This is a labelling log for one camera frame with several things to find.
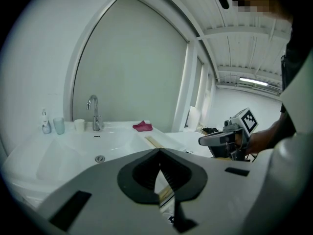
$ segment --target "fluorescent light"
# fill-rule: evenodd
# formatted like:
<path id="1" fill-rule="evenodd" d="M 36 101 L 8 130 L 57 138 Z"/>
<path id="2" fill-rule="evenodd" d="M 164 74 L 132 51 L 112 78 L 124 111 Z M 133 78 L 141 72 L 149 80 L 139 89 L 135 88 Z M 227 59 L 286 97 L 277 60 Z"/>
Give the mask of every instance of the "fluorescent light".
<path id="1" fill-rule="evenodd" d="M 250 78 L 245 78 L 245 77 L 241 77 L 241 78 L 239 78 L 239 80 L 249 82 L 249 83 L 254 83 L 254 84 L 260 84 L 260 85 L 264 85 L 264 86 L 268 85 L 268 83 L 266 83 L 266 82 L 262 82 L 262 81 L 254 80 L 254 79 L 250 79 Z"/>

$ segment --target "chrome faucet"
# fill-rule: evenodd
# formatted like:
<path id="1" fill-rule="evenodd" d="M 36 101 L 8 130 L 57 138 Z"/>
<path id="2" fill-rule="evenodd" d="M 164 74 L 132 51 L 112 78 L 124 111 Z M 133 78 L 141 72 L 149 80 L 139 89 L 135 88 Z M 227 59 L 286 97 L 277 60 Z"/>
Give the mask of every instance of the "chrome faucet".
<path id="1" fill-rule="evenodd" d="M 90 109 L 90 105 L 94 100 L 94 109 L 93 109 L 93 126 L 94 131 L 100 131 L 103 128 L 102 118 L 98 115 L 98 98 L 96 95 L 91 95 L 87 102 L 87 110 Z"/>

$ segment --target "ceiling beam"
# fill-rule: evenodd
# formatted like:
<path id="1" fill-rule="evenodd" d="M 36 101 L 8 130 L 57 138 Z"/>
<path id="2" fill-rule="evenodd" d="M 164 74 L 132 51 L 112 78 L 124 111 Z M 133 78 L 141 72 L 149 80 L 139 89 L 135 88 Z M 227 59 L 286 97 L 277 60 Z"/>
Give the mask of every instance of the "ceiling beam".
<path id="1" fill-rule="evenodd" d="M 191 22 L 193 27 L 198 32 L 198 35 L 199 36 L 204 36 L 204 32 L 201 29 L 199 23 L 197 22 L 195 17 L 191 14 L 189 9 L 183 4 L 183 2 L 181 0 L 170 0 L 170 1 L 173 2 L 183 12 L 183 14 L 188 18 L 188 20 Z M 218 70 L 217 70 L 217 62 L 215 60 L 215 55 L 213 53 L 213 50 L 211 49 L 211 46 L 210 46 L 210 44 L 209 44 L 209 42 L 208 42 L 208 40 L 206 38 L 203 38 L 202 40 L 203 40 L 203 44 L 204 44 L 204 46 L 205 46 L 205 48 L 207 50 L 207 53 L 209 55 L 209 57 L 207 57 L 207 59 L 208 59 L 207 62 L 208 63 L 210 63 L 210 61 L 212 62 L 213 70 L 214 70 L 214 73 L 215 73 L 215 77 L 220 82 L 220 79 L 218 78 L 219 77 L 219 73 L 218 73 Z"/>
<path id="2" fill-rule="evenodd" d="M 261 68 L 261 66 L 263 65 L 263 63 L 267 60 L 268 58 L 268 52 L 270 51 L 270 46 L 271 46 L 271 42 L 274 36 L 274 31 L 275 31 L 275 27 L 276 27 L 276 19 L 274 19 L 273 21 L 273 25 L 272 25 L 272 30 L 270 31 L 270 34 L 268 35 L 268 43 L 267 43 L 267 47 L 265 50 L 265 53 L 263 55 L 263 58 L 261 59 L 260 65 L 258 65 L 258 68 L 255 70 L 254 75 L 256 75 L 259 71 L 259 69 Z"/>
<path id="3" fill-rule="evenodd" d="M 235 85 L 226 85 L 226 84 L 217 84 L 216 86 L 220 89 L 236 90 L 236 91 L 241 91 L 241 92 L 245 92 L 249 94 L 257 94 L 257 95 L 265 96 L 265 97 L 281 102 L 281 98 L 278 95 L 266 93 L 257 89 L 245 88 L 245 87 L 240 87 L 240 86 L 235 86 Z"/>
<path id="4" fill-rule="evenodd" d="M 229 66 L 219 66 L 219 72 L 223 73 L 232 73 L 233 75 L 245 75 L 247 77 L 256 78 L 259 77 L 261 79 L 269 79 L 275 83 L 282 83 L 282 77 L 280 75 L 276 75 L 267 71 L 259 70 L 255 75 L 255 69 L 247 69 L 241 67 L 229 67 Z"/>
<path id="5" fill-rule="evenodd" d="M 249 34 L 257 37 L 268 38 L 272 36 L 274 40 L 283 41 L 287 43 L 290 40 L 290 34 L 274 30 L 271 32 L 271 28 L 251 27 L 251 26 L 231 26 L 231 27 L 219 27 L 215 29 L 207 29 L 203 31 L 204 35 L 197 37 L 198 40 L 215 38 L 220 36 L 229 36 L 232 34 Z"/>

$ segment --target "ceiling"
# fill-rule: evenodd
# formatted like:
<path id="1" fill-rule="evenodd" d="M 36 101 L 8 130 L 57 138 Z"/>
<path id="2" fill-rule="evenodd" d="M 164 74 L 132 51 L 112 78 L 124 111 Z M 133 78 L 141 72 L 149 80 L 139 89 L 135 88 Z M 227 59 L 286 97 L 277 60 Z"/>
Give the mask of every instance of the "ceiling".
<path id="1" fill-rule="evenodd" d="M 217 86 L 278 99 L 282 88 L 281 62 L 291 34 L 291 24 L 231 5 L 224 10 L 218 0 L 180 0 L 193 15 L 207 41 L 217 67 Z M 255 86 L 240 76 L 268 82 Z"/>

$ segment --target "white cup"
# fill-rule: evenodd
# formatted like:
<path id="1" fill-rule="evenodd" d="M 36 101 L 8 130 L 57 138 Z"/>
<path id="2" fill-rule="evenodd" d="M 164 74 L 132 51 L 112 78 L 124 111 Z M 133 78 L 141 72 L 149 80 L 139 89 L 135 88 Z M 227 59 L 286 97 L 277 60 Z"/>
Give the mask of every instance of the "white cup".
<path id="1" fill-rule="evenodd" d="M 85 120 L 77 119 L 74 121 L 74 125 L 78 133 L 83 133 L 85 131 Z"/>

